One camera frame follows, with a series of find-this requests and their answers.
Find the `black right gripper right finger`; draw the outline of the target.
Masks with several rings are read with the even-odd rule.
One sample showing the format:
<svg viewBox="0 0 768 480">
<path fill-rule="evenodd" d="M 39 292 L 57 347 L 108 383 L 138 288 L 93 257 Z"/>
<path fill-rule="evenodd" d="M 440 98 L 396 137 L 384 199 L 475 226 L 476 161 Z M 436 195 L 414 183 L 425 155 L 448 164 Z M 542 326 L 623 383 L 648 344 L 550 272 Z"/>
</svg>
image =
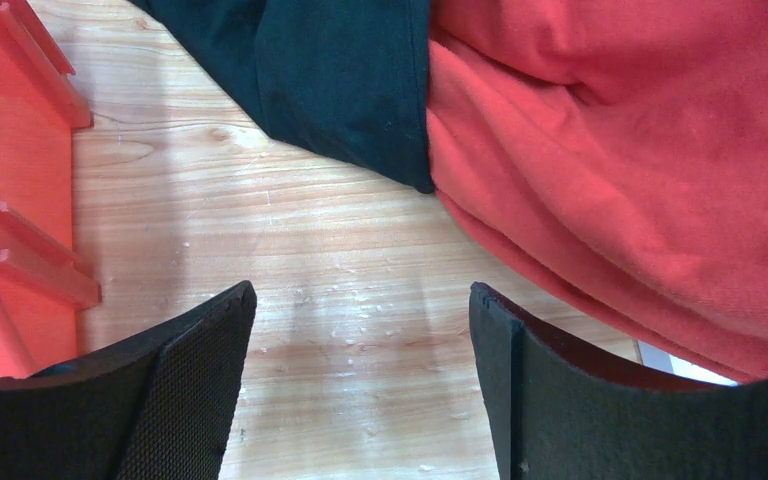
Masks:
<svg viewBox="0 0 768 480">
<path fill-rule="evenodd" d="M 469 324 L 504 479 L 768 479 L 768 379 L 718 386 L 629 361 L 484 283 Z"/>
</svg>

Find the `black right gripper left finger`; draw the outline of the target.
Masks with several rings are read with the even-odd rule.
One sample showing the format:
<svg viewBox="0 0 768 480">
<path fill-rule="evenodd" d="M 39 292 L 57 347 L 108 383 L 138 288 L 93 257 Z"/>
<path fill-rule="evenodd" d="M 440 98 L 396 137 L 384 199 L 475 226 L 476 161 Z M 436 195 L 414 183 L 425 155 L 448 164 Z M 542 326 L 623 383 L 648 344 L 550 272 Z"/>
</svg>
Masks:
<svg viewBox="0 0 768 480">
<path fill-rule="evenodd" d="M 214 479 L 257 296 L 205 303 L 28 378 L 0 378 L 0 479 Z"/>
</svg>

